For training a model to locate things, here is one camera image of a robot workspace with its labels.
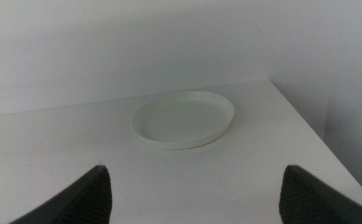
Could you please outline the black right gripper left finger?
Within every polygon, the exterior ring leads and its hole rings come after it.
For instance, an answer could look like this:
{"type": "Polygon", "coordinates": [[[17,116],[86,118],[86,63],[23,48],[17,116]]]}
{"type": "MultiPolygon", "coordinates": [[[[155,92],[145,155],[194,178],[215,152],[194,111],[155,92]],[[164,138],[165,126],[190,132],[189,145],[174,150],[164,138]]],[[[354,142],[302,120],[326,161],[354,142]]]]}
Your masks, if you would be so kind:
{"type": "Polygon", "coordinates": [[[109,223],[112,204],[109,171],[98,165],[13,223],[109,223]]]}

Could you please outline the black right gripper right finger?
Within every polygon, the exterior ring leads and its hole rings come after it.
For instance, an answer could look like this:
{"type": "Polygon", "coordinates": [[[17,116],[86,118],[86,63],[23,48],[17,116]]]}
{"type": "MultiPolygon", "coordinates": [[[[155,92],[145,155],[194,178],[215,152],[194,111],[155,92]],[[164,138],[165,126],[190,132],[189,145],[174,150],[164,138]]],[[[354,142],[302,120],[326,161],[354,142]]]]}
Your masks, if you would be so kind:
{"type": "Polygon", "coordinates": [[[279,213],[283,223],[362,223],[362,205],[297,165],[284,171],[279,213]]]}

